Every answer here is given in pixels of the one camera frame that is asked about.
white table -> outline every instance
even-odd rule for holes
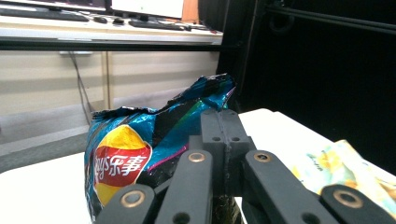
[[[292,164],[330,140],[279,112],[259,109],[240,115],[258,149]],[[90,223],[84,196],[83,153],[0,174],[0,223]]]

cable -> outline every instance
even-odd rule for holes
[[[93,107],[92,107],[92,105],[90,103],[90,100],[88,99],[88,94],[85,91],[84,83],[82,81],[81,75],[79,74],[78,64],[77,64],[77,60],[76,60],[76,55],[72,51],[68,51],[68,53],[69,53],[70,59],[73,62],[73,65],[75,66],[75,69],[76,69],[77,80],[78,80],[79,99],[81,101],[82,110],[84,111],[85,120],[87,120],[88,125],[90,125],[90,118],[89,118],[87,110],[85,109],[85,106],[84,106],[84,97],[83,96],[85,96],[85,100],[87,101],[87,105],[88,105],[88,108],[90,110],[90,114],[93,112]]]

keyboard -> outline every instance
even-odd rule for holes
[[[56,21],[89,21],[82,15],[62,13],[60,11],[26,11],[0,8],[0,16],[24,17]]]
[[[182,27],[174,24],[162,24],[150,21],[129,21],[129,24],[138,28],[184,31]]]

chip bag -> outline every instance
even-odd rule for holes
[[[200,115],[221,110],[234,90],[228,75],[200,77],[162,109],[121,107],[93,113],[84,155],[85,193],[92,221],[130,184],[156,188],[172,177]]]

